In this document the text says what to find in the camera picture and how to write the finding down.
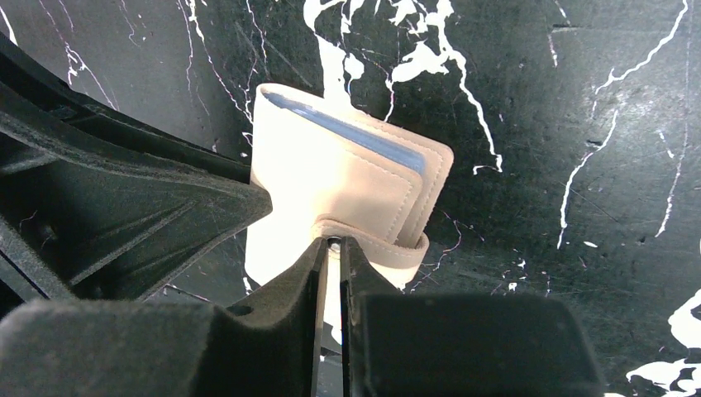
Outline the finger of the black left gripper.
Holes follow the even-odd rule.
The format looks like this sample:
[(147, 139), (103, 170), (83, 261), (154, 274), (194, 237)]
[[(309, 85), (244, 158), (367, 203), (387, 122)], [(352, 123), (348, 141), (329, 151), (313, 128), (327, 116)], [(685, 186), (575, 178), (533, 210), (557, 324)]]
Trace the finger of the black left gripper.
[(1, 39), (1, 311), (144, 300), (272, 210), (239, 161), (118, 112)]

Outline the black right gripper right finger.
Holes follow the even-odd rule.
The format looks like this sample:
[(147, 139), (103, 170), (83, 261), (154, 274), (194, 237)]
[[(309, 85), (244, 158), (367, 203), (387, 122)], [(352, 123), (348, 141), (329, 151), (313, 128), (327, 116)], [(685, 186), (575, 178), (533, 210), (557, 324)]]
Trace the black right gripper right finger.
[(600, 396), (579, 321), (529, 294), (403, 294), (339, 241), (347, 396)]

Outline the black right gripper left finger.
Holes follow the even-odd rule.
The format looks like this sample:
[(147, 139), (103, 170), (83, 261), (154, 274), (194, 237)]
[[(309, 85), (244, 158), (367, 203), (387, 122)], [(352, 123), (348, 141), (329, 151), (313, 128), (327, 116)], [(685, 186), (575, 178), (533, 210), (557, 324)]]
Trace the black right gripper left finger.
[(1, 322), (4, 396), (312, 396), (327, 242), (237, 304), (34, 300)]

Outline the beige leather card holder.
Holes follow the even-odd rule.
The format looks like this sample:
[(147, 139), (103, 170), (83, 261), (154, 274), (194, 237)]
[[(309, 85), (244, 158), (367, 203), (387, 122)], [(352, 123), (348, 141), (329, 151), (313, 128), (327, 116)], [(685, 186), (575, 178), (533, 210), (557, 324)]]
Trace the beige leather card holder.
[(430, 245), (454, 162), (446, 144), (282, 84), (255, 95), (250, 182), (272, 212), (248, 227), (246, 274), (265, 285), (319, 237), (354, 237), (394, 288)]

